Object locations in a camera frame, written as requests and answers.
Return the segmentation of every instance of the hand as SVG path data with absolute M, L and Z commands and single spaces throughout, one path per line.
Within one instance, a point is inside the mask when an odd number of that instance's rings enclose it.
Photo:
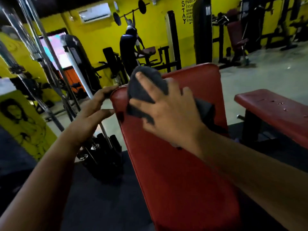
M 181 94 L 178 83 L 168 80 L 169 95 L 157 88 L 152 81 L 141 72 L 136 78 L 155 101 L 155 104 L 137 99 L 131 99 L 130 104 L 149 114 L 155 125 L 149 124 L 143 118 L 143 128 L 156 136 L 192 151 L 191 144 L 196 140 L 205 125 L 200 119 L 192 91 L 185 87 Z
M 95 93 L 92 100 L 87 101 L 76 119 L 62 133 L 69 143 L 81 147 L 87 139 L 93 136 L 98 124 L 114 114 L 114 109 L 100 108 L 106 95 L 118 87 L 118 85 L 105 87 Z

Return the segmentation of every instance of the barbell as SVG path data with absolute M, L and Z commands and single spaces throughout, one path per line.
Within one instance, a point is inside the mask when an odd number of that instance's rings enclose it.
M 149 5 L 150 3 L 147 3 L 145 4 L 143 0 L 139 0 L 138 1 L 138 8 L 137 9 L 134 9 L 130 12 L 128 12 L 127 14 L 125 15 L 128 15 L 128 14 L 131 14 L 133 13 L 134 11 L 136 10 L 139 10 L 141 12 L 141 14 L 145 14 L 147 12 L 147 5 Z M 123 18 L 125 15 L 122 15 L 122 16 L 119 16 L 117 12 L 114 12 L 113 13 L 113 18 L 115 20 L 115 23 L 118 25 L 118 26 L 121 26 L 122 23 L 121 23 L 121 18 Z

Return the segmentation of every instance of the television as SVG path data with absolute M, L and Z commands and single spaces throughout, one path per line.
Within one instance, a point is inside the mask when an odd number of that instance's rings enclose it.
M 63 29 L 59 29 L 57 31 L 54 31 L 54 32 L 50 32 L 47 34 L 47 37 L 52 45 L 52 48 L 53 50 L 55 51 L 55 54 L 60 62 L 60 65 L 62 67 L 62 69 L 70 69 L 72 68 L 72 64 L 70 62 L 70 60 L 68 59 L 65 51 L 64 51 L 64 48 L 61 44 L 61 40 L 60 40 L 60 37 L 62 35 L 66 35 L 67 34 L 67 31 L 65 28 Z M 48 58 L 50 59 L 50 61 L 52 62 L 53 66 L 58 70 L 58 67 L 55 63 L 55 61 L 53 60 L 53 57 L 45 43 L 45 40 L 43 39 L 42 36 L 40 36 L 40 41 L 44 47 L 44 50 L 48 56 Z

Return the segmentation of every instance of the air conditioner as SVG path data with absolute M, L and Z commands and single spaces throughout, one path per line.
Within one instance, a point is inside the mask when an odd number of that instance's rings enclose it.
M 80 19 L 83 23 L 90 23 L 99 19 L 111 16 L 111 10 L 108 3 L 103 3 L 90 7 L 86 10 L 79 11 Z

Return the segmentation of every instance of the red back pad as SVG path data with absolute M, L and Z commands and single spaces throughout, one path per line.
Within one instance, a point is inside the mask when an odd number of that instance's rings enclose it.
M 167 74 L 195 97 L 216 106 L 216 124 L 227 128 L 220 73 L 213 64 Z M 126 114 L 127 87 L 111 101 L 156 230 L 233 230 L 240 225 L 234 187 L 201 160 L 142 128 Z
M 308 149 L 308 106 L 267 89 L 238 94 L 234 100 Z

